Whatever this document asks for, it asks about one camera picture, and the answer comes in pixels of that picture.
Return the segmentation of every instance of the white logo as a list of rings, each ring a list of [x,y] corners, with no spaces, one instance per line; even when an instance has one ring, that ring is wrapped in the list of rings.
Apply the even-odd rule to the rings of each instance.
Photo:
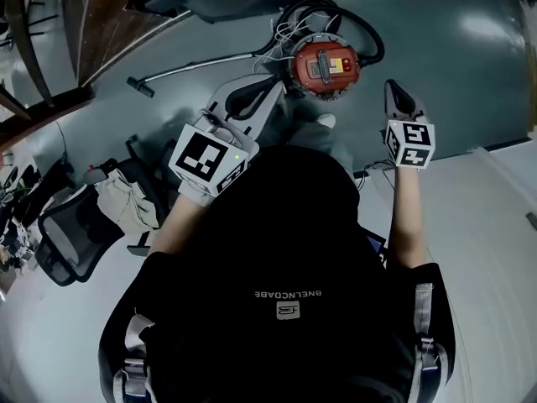
[[[276,317],[278,319],[300,318],[300,302],[299,301],[276,302]]]
[[[407,127],[407,133],[409,134],[409,140],[414,142],[423,142],[423,136],[421,135],[425,131],[425,127],[419,127],[417,130],[413,127]]]
[[[414,151],[413,149],[406,151],[406,157],[404,157],[404,159],[405,161],[412,161],[413,165],[417,165],[424,160],[424,158],[418,157],[417,151]]]
[[[201,171],[203,173],[208,173],[211,167],[206,165],[206,162],[211,161],[214,163],[216,157],[218,156],[218,152],[220,152],[218,149],[208,144],[199,160],[194,160],[192,157],[185,157],[185,164],[195,168],[198,164],[201,163],[203,165],[203,167],[201,167]]]

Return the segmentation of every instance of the person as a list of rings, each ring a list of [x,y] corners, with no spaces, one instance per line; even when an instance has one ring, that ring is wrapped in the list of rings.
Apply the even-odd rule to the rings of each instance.
[[[154,324],[139,336],[159,403],[411,400],[420,284],[434,288],[429,334],[451,376],[453,325],[440,269],[425,263],[418,172],[395,169],[384,267],[357,223],[334,123],[323,115],[262,150],[209,207],[178,197],[102,334],[107,401],[135,313]]]

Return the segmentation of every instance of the concrete floor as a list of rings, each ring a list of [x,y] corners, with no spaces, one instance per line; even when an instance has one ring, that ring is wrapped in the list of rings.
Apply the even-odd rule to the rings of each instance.
[[[436,125],[436,158],[527,134],[529,73],[517,0],[336,2],[364,17],[386,45],[384,60],[364,69],[351,93],[338,102],[313,103],[319,113],[336,114],[336,133],[352,152],[355,170],[387,157],[379,131],[385,125],[383,84],[390,77],[402,81],[425,103]],[[54,2],[45,11],[51,8],[60,11]],[[36,18],[39,10],[35,9]],[[213,25],[189,18],[117,63],[96,82],[95,101],[60,120],[77,177],[90,164],[127,158],[123,142],[133,134],[144,141],[146,156],[154,157],[167,140],[179,136],[183,124],[194,118],[223,82],[251,73],[253,62],[227,63],[158,80],[152,84],[153,99],[128,86],[129,76],[258,49],[269,40],[271,18],[277,16]],[[357,50],[372,46],[347,21],[340,33]],[[56,93],[74,85],[62,20],[34,42],[50,89]],[[15,71],[15,95],[23,102],[35,102],[36,91],[25,75]],[[63,151],[55,124],[28,141],[41,170]]]

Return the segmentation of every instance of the black mesh chair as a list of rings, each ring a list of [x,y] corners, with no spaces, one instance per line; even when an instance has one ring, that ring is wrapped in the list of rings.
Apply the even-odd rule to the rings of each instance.
[[[137,182],[147,200],[155,205],[157,221],[160,225],[166,219],[167,193],[153,176],[151,169],[129,149],[132,158],[117,164],[125,178]],[[35,258],[43,271],[60,286],[72,284],[75,280],[86,282],[99,259],[123,231],[108,219],[97,205],[98,193],[94,186],[86,188],[65,203],[45,211],[38,219],[42,235],[41,244]],[[145,244],[147,234],[141,238]],[[132,247],[147,253],[149,247]]]

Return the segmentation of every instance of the power cord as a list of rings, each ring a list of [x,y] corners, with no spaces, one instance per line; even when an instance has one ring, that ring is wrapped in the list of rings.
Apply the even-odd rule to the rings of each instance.
[[[59,129],[59,131],[61,133],[61,138],[64,141],[64,153],[61,155],[61,160],[65,163],[67,161],[67,144],[65,143],[64,132],[61,130],[60,124],[58,123],[58,121],[55,121],[55,123],[58,126],[58,129]]]
[[[392,160],[379,160],[375,161],[373,163],[369,163],[368,165],[365,165],[363,167],[362,171],[362,177],[360,178],[360,181],[358,182],[357,189],[360,191],[363,186],[366,184],[366,172],[371,169],[375,165],[390,165],[392,167],[395,166],[394,162]]]

